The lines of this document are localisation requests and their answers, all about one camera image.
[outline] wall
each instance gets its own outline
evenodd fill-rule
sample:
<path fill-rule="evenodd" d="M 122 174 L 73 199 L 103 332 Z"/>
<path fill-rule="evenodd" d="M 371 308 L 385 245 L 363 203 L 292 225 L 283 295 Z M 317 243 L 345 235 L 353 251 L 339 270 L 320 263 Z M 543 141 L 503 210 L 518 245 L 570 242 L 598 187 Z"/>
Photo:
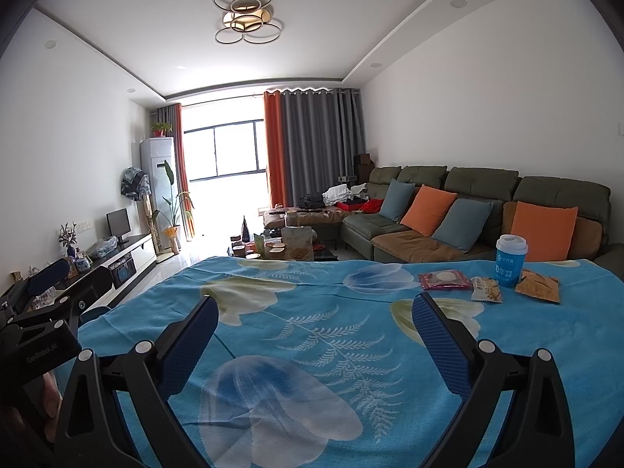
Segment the wall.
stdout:
<path fill-rule="evenodd" d="M 56 39 L 53 49 L 44 43 Z M 8 273 L 61 256 L 59 226 L 90 220 L 87 249 L 108 235 L 105 214 L 137 206 L 119 193 L 123 171 L 140 166 L 148 112 L 111 90 L 104 61 L 32 12 L 0 60 L 0 287 Z"/>
<path fill-rule="evenodd" d="M 612 189 L 612 241 L 624 241 L 624 53 L 588 0 L 497 0 L 362 93 L 379 165 L 603 183 Z"/>

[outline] pink snack package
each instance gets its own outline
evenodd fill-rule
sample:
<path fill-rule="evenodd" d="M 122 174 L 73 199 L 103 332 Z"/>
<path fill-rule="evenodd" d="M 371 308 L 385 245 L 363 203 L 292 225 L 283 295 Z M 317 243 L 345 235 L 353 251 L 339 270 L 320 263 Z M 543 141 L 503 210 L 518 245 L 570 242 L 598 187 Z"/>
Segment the pink snack package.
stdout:
<path fill-rule="evenodd" d="M 466 275 L 456 269 L 418 275 L 423 290 L 472 290 Z"/>

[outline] window frame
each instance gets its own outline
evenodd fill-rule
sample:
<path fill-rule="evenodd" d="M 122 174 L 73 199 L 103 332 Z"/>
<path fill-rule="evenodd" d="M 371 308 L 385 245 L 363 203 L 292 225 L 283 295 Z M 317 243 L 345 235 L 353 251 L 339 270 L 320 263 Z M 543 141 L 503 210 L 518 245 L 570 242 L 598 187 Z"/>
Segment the window frame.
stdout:
<path fill-rule="evenodd" d="M 234 121 L 233 123 L 221 123 L 221 124 L 213 124 L 211 126 L 202 126 L 201 128 L 194 128 L 191 130 L 185 130 L 182 133 L 187 134 L 187 133 L 193 133 L 193 132 L 198 132 L 198 131 L 203 131 L 203 130 L 212 130 L 212 138 L 213 138 L 213 148 L 214 148 L 214 163 L 215 163 L 215 167 L 214 170 L 216 171 L 216 175 L 214 176 L 208 176 L 207 178 L 196 178 L 196 179 L 189 179 L 188 182 L 190 183 L 196 183 L 198 181 L 209 181 L 210 179 L 219 179 L 219 178 L 230 178 L 232 176 L 246 176 L 249 174 L 264 174 L 266 173 L 266 168 L 264 169 L 260 169 L 260 161 L 258 158 L 258 134 L 256 132 L 256 124 L 260 123 L 260 122 L 264 122 L 264 118 L 258 118 L 256 120 L 246 120 L 246 121 Z M 242 171 L 242 172 L 234 172 L 234 173 L 230 173 L 230 174 L 219 174 L 219 165 L 216 159 L 216 134 L 215 134 L 215 130 L 221 126 L 235 126 L 238 124 L 252 124 L 253 125 L 253 131 L 254 131 L 254 135 L 253 135 L 253 147 L 254 147 L 254 151 L 256 154 L 256 169 L 255 170 L 250 170 L 250 171 Z"/>

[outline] orange pillow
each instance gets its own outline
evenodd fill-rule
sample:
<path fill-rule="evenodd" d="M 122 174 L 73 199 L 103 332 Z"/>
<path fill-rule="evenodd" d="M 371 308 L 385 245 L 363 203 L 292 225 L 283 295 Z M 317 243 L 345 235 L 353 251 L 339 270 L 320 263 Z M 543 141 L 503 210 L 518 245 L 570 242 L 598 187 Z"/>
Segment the orange pillow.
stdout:
<path fill-rule="evenodd" d="M 566 260 L 578 207 L 542 207 L 519 202 L 511 233 L 528 243 L 526 262 Z"/>
<path fill-rule="evenodd" d="M 442 223 L 456 197 L 456 193 L 422 185 L 401 223 L 430 237 Z"/>

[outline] blue flower print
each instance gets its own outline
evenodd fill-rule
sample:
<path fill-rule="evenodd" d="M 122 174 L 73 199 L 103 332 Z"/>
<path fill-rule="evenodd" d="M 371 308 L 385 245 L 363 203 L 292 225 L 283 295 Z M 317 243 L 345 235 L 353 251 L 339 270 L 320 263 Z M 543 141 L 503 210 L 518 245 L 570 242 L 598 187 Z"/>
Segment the blue flower print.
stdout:
<path fill-rule="evenodd" d="M 362 294 L 389 294 L 398 290 L 419 287 L 401 264 L 373 264 L 346 276 L 345 287 Z"/>
<path fill-rule="evenodd" d="M 341 397 L 292 362 L 241 356 L 202 389 L 199 430 L 216 468 L 296 468 L 363 427 Z"/>

